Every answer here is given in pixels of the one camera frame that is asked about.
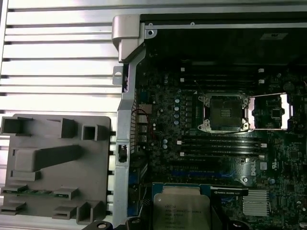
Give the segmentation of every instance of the motherboard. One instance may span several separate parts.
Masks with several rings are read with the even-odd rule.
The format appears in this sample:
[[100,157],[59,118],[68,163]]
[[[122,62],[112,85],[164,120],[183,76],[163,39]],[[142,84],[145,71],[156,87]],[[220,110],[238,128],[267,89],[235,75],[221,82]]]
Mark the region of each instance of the motherboard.
[[138,66],[144,183],[210,184],[225,214],[255,230],[307,227],[304,71],[161,66]]

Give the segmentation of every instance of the cpu socket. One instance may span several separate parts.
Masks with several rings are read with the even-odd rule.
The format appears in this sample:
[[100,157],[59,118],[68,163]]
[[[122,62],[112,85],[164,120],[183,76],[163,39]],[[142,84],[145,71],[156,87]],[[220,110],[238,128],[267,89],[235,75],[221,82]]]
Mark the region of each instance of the cpu socket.
[[208,93],[199,96],[203,102],[203,124],[198,129],[208,133],[249,130],[249,99],[242,94]]

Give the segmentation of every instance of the gray plastic bracket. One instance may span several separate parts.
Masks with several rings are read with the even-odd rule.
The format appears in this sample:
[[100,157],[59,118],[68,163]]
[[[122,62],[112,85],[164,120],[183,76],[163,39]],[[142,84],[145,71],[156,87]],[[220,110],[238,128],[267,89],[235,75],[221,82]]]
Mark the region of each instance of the gray plastic bracket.
[[144,42],[145,24],[140,15],[124,14],[114,17],[112,42],[118,50],[118,61],[129,63],[132,53]]
[[114,66],[113,68],[113,85],[122,85],[123,83],[123,72],[124,68],[123,66]]

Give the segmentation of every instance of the red wire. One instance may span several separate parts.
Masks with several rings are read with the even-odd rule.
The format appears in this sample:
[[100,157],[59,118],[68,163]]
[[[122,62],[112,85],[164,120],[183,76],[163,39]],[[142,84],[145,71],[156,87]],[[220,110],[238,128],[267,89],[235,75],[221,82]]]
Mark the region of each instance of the red wire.
[[144,110],[142,110],[142,109],[135,109],[135,110],[132,111],[132,114],[135,113],[135,112],[137,112],[137,111],[141,111],[141,112],[143,112],[143,113],[145,114],[146,119],[147,119],[147,128],[148,128],[148,130],[150,131],[150,134],[152,135],[152,138],[154,138],[154,132],[153,132],[153,130],[151,129],[151,126],[150,126],[150,119],[149,119],[148,113],[146,113],[146,112],[145,112]]

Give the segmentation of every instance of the screw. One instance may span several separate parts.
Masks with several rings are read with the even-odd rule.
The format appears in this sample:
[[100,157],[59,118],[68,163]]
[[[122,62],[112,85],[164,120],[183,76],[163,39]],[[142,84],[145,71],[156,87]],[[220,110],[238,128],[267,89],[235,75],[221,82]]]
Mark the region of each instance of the screw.
[[102,224],[98,224],[97,227],[99,229],[104,229],[106,227],[106,224],[102,223]]
[[140,219],[134,219],[134,220],[132,221],[132,224],[138,224],[138,223],[140,223]]

